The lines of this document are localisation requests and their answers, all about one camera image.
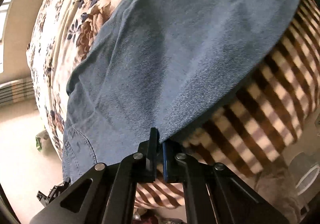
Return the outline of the plastic bag with green item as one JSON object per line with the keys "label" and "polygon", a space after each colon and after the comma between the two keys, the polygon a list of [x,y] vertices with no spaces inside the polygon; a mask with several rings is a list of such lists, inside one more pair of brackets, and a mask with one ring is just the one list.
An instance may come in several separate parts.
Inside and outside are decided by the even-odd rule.
{"label": "plastic bag with green item", "polygon": [[42,130],[35,136],[36,148],[39,152],[46,152],[51,145],[50,137],[47,130]]}

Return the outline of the blue denim jeans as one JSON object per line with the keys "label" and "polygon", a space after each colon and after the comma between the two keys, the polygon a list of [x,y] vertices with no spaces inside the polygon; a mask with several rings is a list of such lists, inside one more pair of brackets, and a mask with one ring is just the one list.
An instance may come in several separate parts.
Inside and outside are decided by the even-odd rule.
{"label": "blue denim jeans", "polygon": [[68,81],[62,171],[75,182],[159,130],[182,139],[280,39],[299,0],[121,0]]}

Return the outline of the window with white frame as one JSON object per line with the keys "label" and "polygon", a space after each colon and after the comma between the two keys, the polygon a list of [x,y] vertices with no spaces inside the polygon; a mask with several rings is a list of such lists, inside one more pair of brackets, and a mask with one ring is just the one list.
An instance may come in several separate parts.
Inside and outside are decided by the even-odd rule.
{"label": "window with white frame", "polygon": [[1,4],[1,77],[14,78],[25,74],[26,59],[23,58],[26,43],[22,32],[25,27],[23,0],[4,0]]}

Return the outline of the left striped curtain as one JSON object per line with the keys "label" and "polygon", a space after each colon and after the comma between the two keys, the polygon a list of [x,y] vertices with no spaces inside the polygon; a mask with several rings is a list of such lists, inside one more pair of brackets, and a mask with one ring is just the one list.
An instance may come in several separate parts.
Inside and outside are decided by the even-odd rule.
{"label": "left striped curtain", "polygon": [[1,84],[0,105],[11,105],[25,100],[34,99],[33,81],[30,77],[13,80]]}

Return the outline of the floral bed blanket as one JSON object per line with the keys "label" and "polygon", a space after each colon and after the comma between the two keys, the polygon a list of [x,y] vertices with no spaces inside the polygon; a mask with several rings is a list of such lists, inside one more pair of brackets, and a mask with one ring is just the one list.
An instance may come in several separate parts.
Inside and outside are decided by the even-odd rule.
{"label": "floral bed blanket", "polygon": [[153,127],[251,177],[319,107],[314,0],[43,0],[26,55],[72,182]]}

